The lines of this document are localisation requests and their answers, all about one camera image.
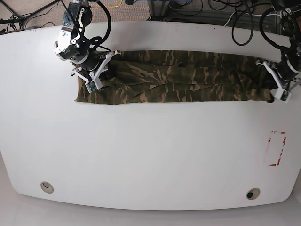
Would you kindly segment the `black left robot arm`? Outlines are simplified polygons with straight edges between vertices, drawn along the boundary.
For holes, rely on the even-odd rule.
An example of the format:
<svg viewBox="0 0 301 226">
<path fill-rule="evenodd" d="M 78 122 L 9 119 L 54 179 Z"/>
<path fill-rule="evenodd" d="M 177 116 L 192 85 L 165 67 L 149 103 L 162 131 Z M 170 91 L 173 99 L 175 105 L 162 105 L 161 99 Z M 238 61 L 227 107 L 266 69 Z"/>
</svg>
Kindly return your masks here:
<svg viewBox="0 0 301 226">
<path fill-rule="evenodd" d="M 258 27 L 263 39 L 281 53 L 281 60 L 275 71 L 282 81 L 292 81 L 301 73 L 301 28 L 298 20 L 301 18 L 301 2 L 299 0 L 235 0 L 232 1 L 237 10 L 234 11 L 234 21 L 231 27 L 231 37 L 238 46 L 248 45 Z M 250 35 L 245 42 L 238 42 L 234 36 L 238 20 L 247 16 L 250 25 Z M 275 19 L 276 34 L 289 38 L 289 45 L 278 44 L 267 35 L 265 21 L 269 17 Z"/>
</svg>

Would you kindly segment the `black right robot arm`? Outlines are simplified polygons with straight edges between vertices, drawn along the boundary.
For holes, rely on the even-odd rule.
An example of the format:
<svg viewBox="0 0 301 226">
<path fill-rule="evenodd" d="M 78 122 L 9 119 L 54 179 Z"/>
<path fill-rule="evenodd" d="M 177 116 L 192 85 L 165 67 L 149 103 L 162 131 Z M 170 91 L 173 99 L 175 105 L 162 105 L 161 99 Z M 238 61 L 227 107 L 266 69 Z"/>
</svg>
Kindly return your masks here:
<svg viewBox="0 0 301 226">
<path fill-rule="evenodd" d="M 103 61 L 103 57 L 97 53 L 97 48 L 108 48 L 101 45 L 108 39 L 111 32 L 111 15 L 108 9 L 99 0 L 94 2 L 100 6 L 107 16 L 107 30 L 103 37 L 95 36 L 87 38 L 85 28 L 92 22 L 91 0 L 74 0 L 68 6 L 63 5 L 65 13 L 63 26 L 55 42 L 55 54 L 61 60 L 70 60 L 81 67 L 86 73 L 95 72 Z"/>
</svg>

